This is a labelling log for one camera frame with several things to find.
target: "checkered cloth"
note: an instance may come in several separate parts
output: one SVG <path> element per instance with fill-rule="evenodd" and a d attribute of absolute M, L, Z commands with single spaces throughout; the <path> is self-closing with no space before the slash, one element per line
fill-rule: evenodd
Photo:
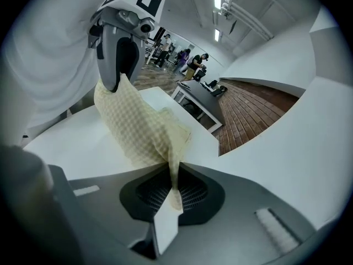
<path fill-rule="evenodd" d="M 126 75 L 120 76 L 116 93 L 99 80 L 94 103 L 131 163 L 142 168 L 168 162 L 172 186 L 177 189 L 179 162 L 190 141 L 190 129 L 170 109 L 156 111 L 149 106 Z"/>

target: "wall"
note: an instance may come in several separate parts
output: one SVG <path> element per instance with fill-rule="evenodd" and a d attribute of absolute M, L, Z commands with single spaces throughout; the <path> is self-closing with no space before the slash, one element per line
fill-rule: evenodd
<path fill-rule="evenodd" d="M 320 229 L 340 215 L 352 192 L 353 67 L 339 28 L 311 35 L 315 60 L 301 69 L 312 80 L 303 96 L 259 136 L 207 166 L 260 183 Z M 257 60 L 250 58 L 247 69 L 255 71 Z M 290 63 L 281 68 L 285 81 L 293 70 Z"/>
<path fill-rule="evenodd" d="M 236 59 L 222 77 L 252 79 L 255 83 L 259 79 L 307 89 L 315 76 L 314 51 L 309 35 L 314 21 L 314 16 L 302 20 Z M 292 89 L 274 88 L 296 95 Z"/>
<path fill-rule="evenodd" d="M 226 51 L 219 43 L 214 41 L 214 29 L 200 28 L 196 21 L 184 19 L 168 11 L 163 11 L 160 26 L 165 27 L 171 35 L 178 34 L 195 45 L 191 56 L 208 53 L 210 58 L 204 61 L 207 73 L 203 81 L 218 80 L 234 61 L 235 56 Z"/>

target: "gray machine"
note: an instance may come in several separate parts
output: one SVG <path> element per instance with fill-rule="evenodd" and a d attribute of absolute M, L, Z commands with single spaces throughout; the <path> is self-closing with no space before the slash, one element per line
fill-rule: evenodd
<path fill-rule="evenodd" d="M 109 91 L 116 92 L 121 73 L 136 79 L 144 39 L 164 1 L 106 0 L 93 15 L 88 46 L 97 51 Z M 4 147 L 1 155 L 8 205 L 36 242 L 65 264 L 298 263 L 328 231 L 316 232 L 298 211 L 252 181 L 181 163 L 184 213 L 176 238 L 159 254 L 153 216 L 171 188 L 167 164 L 68 182 L 59 166 L 20 148 Z"/>

